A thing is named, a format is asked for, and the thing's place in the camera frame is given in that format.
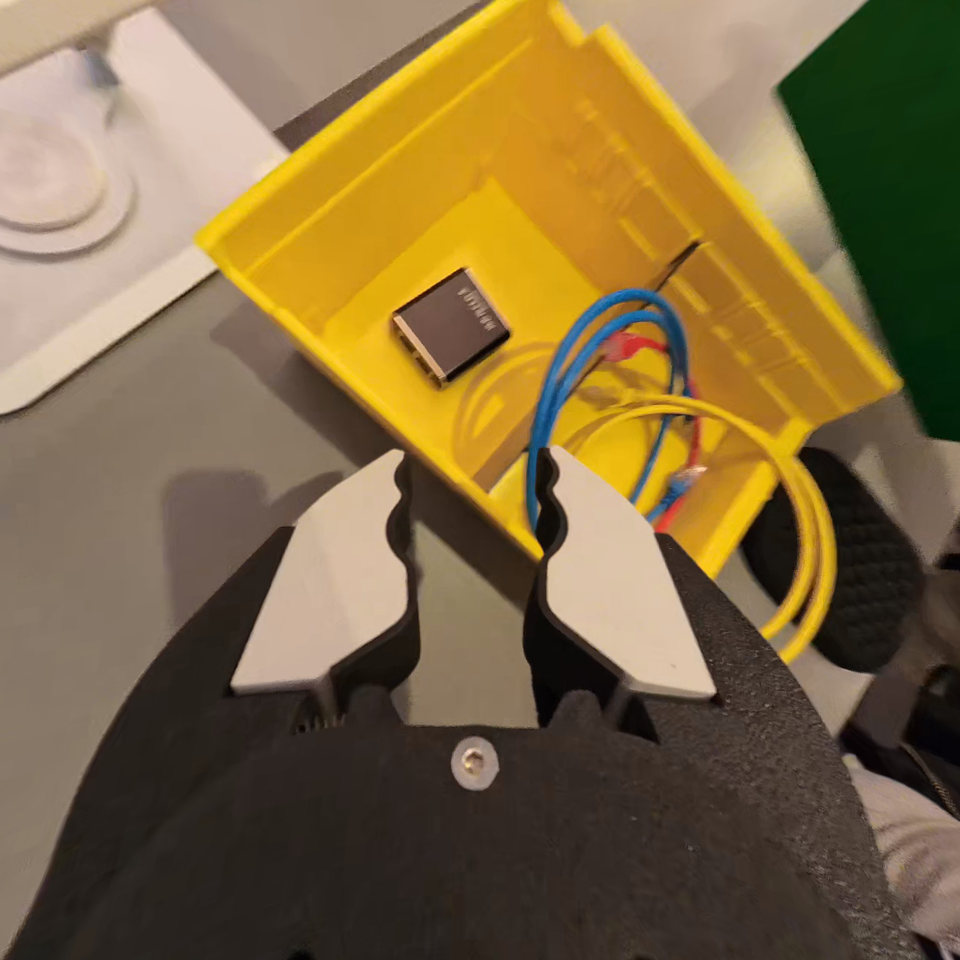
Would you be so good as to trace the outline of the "black network switch box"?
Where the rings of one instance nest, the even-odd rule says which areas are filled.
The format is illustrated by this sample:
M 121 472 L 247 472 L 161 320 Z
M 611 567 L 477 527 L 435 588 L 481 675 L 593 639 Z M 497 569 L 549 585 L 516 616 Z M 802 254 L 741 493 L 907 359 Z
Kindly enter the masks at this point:
M 462 378 L 513 336 L 498 306 L 466 267 L 393 310 L 390 329 L 438 390 Z

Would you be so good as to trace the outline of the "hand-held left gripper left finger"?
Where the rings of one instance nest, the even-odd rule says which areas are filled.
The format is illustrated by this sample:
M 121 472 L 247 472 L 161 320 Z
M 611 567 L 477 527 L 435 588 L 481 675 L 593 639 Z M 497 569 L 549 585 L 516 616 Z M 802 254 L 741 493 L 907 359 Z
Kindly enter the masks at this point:
M 230 680 L 235 695 L 392 694 L 422 652 L 411 470 L 392 449 L 294 523 Z

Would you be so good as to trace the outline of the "person's grey clothing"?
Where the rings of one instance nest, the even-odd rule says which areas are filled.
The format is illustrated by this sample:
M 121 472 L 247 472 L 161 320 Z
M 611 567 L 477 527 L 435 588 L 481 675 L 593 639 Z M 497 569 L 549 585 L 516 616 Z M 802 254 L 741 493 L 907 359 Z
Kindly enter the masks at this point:
M 959 822 L 922 793 L 844 756 L 907 930 L 932 958 L 959 957 Z

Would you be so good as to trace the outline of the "white stand base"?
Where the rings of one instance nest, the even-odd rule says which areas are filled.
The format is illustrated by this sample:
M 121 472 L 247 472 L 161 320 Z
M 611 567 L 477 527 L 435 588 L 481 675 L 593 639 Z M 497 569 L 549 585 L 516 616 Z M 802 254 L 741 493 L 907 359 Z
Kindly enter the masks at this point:
M 153 7 L 1 93 L 5 416 L 213 274 L 195 234 L 287 150 Z

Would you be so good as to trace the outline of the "black textured pad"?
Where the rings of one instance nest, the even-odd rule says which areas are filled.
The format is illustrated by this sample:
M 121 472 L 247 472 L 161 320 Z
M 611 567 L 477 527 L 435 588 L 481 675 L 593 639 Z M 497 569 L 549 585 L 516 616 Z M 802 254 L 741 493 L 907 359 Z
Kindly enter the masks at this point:
M 913 543 L 870 489 L 834 453 L 807 446 L 799 461 L 819 487 L 833 522 L 837 576 L 829 611 L 812 645 L 834 666 L 877 674 L 900 649 L 902 628 L 925 571 Z M 798 559 L 792 507 L 778 487 L 741 542 L 745 563 L 781 603 Z

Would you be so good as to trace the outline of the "black bin divider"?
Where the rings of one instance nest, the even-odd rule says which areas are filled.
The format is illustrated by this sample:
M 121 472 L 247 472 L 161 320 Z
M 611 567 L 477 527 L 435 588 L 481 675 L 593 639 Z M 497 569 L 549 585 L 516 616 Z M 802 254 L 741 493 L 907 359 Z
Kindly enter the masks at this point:
M 662 291 L 666 284 L 678 273 L 678 271 L 684 266 L 685 263 L 693 256 L 694 253 L 698 251 L 701 247 L 701 241 L 699 239 L 694 239 L 688 243 L 673 259 L 671 259 L 666 266 L 659 271 L 655 279 L 651 283 L 650 289 L 654 292 L 659 293 Z

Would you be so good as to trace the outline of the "green panel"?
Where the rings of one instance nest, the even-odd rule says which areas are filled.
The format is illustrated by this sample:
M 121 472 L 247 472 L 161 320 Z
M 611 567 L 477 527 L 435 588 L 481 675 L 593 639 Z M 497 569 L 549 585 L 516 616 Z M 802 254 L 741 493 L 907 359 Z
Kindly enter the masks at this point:
M 926 434 L 959 441 L 959 3 L 870 1 L 778 85 Z

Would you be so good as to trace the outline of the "yellow plastic bin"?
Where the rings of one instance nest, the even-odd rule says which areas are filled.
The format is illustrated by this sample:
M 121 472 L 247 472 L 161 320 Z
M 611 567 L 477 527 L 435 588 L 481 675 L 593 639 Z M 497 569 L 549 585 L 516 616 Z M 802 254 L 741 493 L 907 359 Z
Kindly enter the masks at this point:
M 601 296 L 659 286 L 698 395 L 794 453 L 902 386 L 615 32 L 494 2 L 202 229 L 198 246 L 528 556 L 525 447 L 546 367 Z M 392 314 L 468 270 L 509 342 L 438 389 Z

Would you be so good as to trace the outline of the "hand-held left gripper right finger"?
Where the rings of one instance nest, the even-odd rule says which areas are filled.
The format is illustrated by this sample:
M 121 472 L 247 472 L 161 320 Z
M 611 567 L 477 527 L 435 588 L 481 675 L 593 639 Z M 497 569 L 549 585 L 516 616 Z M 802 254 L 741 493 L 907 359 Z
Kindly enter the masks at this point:
M 708 702 L 717 693 L 650 522 L 567 450 L 537 454 L 542 556 L 523 624 L 534 688 Z

